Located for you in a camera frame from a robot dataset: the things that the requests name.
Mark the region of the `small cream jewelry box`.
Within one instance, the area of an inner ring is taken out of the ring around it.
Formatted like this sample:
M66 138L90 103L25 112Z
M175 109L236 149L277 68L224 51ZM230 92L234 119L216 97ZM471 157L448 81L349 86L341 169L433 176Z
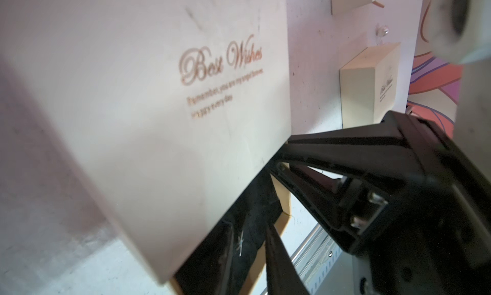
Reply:
M400 43L368 47L340 69L342 126L377 124L395 105Z

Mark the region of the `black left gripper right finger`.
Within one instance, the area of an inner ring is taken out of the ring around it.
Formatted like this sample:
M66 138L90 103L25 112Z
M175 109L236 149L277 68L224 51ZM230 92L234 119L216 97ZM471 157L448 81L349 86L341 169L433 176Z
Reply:
M267 292L269 295L309 295L299 278L276 227L266 229L265 240Z

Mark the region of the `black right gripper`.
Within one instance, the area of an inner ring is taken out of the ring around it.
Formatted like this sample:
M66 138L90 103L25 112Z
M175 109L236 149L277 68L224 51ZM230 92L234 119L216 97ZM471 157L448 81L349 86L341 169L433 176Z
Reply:
M356 257L358 294L490 293L490 184L436 123L293 135L268 170Z

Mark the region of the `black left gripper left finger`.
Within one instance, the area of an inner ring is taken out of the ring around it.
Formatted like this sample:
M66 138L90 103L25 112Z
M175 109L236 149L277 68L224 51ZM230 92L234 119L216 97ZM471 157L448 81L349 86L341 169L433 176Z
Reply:
M175 273L177 294L228 294L235 230L220 221Z

